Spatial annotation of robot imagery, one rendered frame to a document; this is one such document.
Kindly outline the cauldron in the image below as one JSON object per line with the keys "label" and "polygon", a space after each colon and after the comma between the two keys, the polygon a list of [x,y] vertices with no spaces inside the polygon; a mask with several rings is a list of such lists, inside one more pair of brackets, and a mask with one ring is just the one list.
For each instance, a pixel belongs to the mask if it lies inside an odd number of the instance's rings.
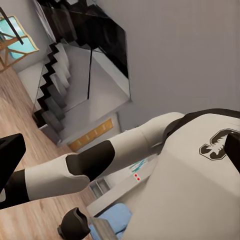
{"label": "cauldron", "polygon": [[63,235],[64,240],[82,240],[91,232],[87,217],[78,207],[65,214],[57,230]]}

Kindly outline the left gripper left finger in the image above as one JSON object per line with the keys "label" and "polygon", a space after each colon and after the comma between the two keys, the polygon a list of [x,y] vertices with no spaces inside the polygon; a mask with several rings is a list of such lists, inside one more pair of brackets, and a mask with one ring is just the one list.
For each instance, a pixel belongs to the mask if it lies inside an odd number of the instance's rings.
{"label": "left gripper left finger", "polygon": [[26,152],[22,133],[0,138],[0,192]]}

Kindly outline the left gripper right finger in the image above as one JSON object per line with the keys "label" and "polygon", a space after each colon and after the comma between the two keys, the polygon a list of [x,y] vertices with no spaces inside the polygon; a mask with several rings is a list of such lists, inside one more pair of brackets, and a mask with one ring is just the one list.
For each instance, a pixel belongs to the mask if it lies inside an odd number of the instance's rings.
{"label": "left gripper right finger", "polygon": [[224,151],[240,173],[240,135],[229,133],[227,135]]}

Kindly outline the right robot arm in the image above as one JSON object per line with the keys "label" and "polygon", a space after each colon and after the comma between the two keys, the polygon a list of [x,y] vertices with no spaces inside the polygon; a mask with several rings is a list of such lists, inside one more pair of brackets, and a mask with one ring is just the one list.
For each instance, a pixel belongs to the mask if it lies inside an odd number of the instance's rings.
{"label": "right robot arm", "polygon": [[168,133],[185,115],[169,112],[81,153],[68,153],[14,171],[0,192],[0,210],[35,200],[80,193],[91,181],[160,154]]}

